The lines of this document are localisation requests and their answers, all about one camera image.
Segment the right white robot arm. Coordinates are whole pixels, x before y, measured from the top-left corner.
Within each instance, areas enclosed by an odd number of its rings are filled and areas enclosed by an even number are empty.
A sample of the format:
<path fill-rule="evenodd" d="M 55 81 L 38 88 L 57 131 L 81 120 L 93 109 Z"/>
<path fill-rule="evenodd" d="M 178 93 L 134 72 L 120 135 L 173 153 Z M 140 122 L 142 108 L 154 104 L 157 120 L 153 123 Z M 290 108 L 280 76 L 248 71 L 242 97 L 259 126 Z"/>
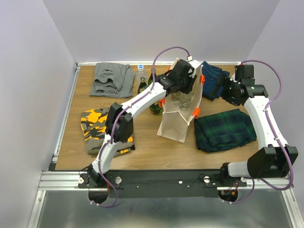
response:
<path fill-rule="evenodd" d="M 283 178 L 291 174 L 298 150 L 281 134 L 265 86 L 255 83 L 254 66 L 240 64 L 235 66 L 234 77 L 220 75 L 212 95 L 216 95 L 220 88 L 223 89 L 222 99 L 245 107 L 257 136 L 258 151 L 246 161 L 227 163 L 227 170 L 218 175 L 219 182 L 229 186 L 236 177 Z"/>

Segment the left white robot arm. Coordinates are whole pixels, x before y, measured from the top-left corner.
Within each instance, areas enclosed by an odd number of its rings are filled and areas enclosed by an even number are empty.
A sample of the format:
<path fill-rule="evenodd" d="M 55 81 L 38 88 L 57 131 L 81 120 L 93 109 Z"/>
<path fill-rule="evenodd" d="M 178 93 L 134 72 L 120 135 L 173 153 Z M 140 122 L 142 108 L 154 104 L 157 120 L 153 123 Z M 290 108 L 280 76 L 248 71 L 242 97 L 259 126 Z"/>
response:
<path fill-rule="evenodd" d="M 110 170 L 111 161 L 118 147 L 133 135 L 133 121 L 153 103 L 176 92 L 189 94 L 195 81 L 200 77 L 201 63 L 197 60 L 178 59 L 170 69 L 156 76 L 154 81 L 141 93 L 122 104 L 113 103 L 106 120 L 103 144 L 96 159 L 89 165 L 89 182 L 96 188 L 105 182 L 105 173 Z"/>

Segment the beige canvas tote bag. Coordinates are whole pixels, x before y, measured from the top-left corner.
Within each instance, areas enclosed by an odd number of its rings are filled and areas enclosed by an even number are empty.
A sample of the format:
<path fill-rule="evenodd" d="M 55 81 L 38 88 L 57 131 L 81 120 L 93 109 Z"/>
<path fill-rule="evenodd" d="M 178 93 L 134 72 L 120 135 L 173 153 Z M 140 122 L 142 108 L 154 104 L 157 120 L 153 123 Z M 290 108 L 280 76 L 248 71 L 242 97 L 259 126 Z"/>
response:
<path fill-rule="evenodd" d="M 162 122 L 158 129 L 159 136 L 184 143 L 188 127 L 194 118 L 200 115 L 200 102 L 202 97 L 204 76 L 200 70 L 196 77 L 192 91 L 191 105 L 188 109 L 179 108 L 179 100 L 173 101 L 171 94 L 160 101 L 163 107 Z"/>

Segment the clear plastic water bottle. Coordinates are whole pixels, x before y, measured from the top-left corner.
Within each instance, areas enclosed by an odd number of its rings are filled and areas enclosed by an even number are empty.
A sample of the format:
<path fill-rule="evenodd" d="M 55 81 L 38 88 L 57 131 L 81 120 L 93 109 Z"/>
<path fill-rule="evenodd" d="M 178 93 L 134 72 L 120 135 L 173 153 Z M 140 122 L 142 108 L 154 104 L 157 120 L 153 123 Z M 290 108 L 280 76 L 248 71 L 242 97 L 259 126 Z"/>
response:
<path fill-rule="evenodd" d="M 137 87 L 139 87 L 142 77 L 144 77 L 145 82 L 147 82 L 147 71 L 145 70 L 145 68 L 142 64 L 139 64 L 137 67 L 137 71 L 135 73 L 135 80 L 136 80 Z"/>

